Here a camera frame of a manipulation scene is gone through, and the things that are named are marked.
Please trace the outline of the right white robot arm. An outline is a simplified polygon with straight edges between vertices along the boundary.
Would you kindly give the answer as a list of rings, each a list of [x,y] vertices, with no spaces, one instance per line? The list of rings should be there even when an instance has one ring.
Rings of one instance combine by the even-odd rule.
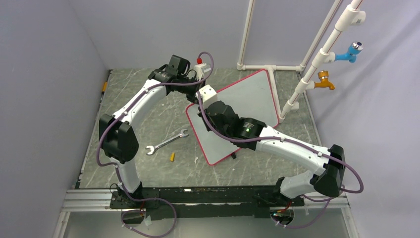
[[[277,205],[284,206],[291,199],[311,192],[328,197],[340,195],[345,171],[342,147],[327,148],[300,141],[257,119],[239,117],[222,101],[205,110],[199,108],[198,115],[208,131],[239,148],[268,152],[306,168],[306,172],[297,176],[278,179],[273,190]]]

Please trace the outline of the red-framed whiteboard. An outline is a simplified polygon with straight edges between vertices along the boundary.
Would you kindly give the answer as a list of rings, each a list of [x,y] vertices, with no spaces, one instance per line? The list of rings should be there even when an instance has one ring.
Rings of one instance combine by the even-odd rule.
[[[275,98],[266,70],[257,71],[218,90],[217,98],[230,105],[240,117],[254,118],[271,127],[279,125]],[[213,166],[240,150],[231,142],[207,131],[198,112],[197,104],[190,104],[186,108],[187,118],[209,165]]]

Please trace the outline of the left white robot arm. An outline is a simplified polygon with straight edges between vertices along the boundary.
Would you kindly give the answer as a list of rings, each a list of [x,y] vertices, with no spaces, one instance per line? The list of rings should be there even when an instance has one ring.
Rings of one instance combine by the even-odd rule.
[[[149,110],[170,92],[186,95],[195,102],[196,92],[205,85],[211,75],[212,64],[204,63],[201,58],[197,64],[182,57],[172,55],[168,64],[153,70],[144,86],[126,105],[112,115],[103,114],[99,120],[99,147],[96,160],[99,166],[100,153],[109,157],[109,165],[116,169],[118,187],[123,202],[129,208],[136,208],[142,202],[142,182],[138,177],[134,157],[139,149],[139,141],[134,128],[144,120]]]

